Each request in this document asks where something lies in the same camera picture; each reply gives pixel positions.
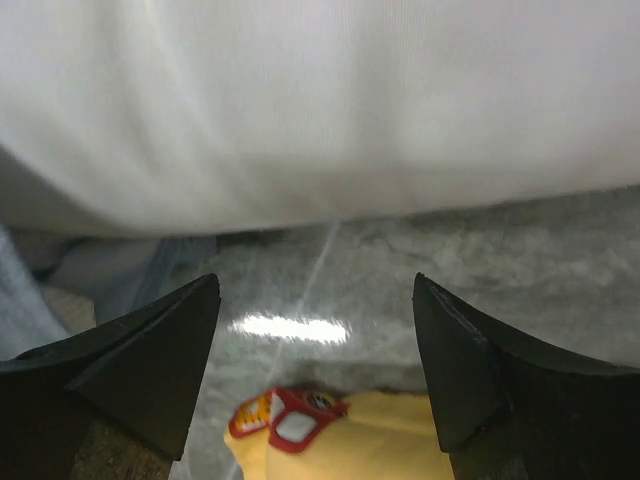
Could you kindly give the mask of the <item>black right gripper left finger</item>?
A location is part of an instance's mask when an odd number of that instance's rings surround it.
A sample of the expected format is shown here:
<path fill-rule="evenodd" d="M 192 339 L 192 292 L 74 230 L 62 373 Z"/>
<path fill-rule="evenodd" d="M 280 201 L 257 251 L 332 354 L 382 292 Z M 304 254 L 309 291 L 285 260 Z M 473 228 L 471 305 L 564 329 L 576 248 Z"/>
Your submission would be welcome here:
<path fill-rule="evenodd" d="M 1 365 L 5 479 L 165 479 L 184 452 L 221 305 L 202 276 Z"/>

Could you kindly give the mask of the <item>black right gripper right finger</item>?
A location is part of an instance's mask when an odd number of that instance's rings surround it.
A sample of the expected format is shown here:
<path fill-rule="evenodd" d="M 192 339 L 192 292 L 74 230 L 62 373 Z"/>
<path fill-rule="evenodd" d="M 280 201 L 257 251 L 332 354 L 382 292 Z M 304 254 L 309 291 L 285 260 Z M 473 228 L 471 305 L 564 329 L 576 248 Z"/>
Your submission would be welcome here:
<path fill-rule="evenodd" d="M 537 339 L 424 275 L 417 343 L 458 479 L 635 479 L 639 372 Z"/>

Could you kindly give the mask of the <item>blue patterned pillowcase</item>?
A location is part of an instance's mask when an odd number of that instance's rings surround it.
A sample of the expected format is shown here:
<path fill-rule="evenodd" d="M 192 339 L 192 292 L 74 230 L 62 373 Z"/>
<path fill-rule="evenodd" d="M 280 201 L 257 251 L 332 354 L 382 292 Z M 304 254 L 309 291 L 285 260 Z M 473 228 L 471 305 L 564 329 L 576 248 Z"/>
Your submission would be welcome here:
<path fill-rule="evenodd" d="M 1 357 L 69 338 L 159 299 L 216 239 L 101 239 L 1 229 Z"/>

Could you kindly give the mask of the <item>white pillow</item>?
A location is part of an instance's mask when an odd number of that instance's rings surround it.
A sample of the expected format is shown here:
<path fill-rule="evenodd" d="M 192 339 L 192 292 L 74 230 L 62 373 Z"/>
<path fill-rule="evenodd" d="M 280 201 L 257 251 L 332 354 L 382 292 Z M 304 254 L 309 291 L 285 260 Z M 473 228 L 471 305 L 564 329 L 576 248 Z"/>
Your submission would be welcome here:
<path fill-rule="evenodd" d="M 1 219 L 205 234 L 639 181 L 635 1 L 5 1 Z"/>

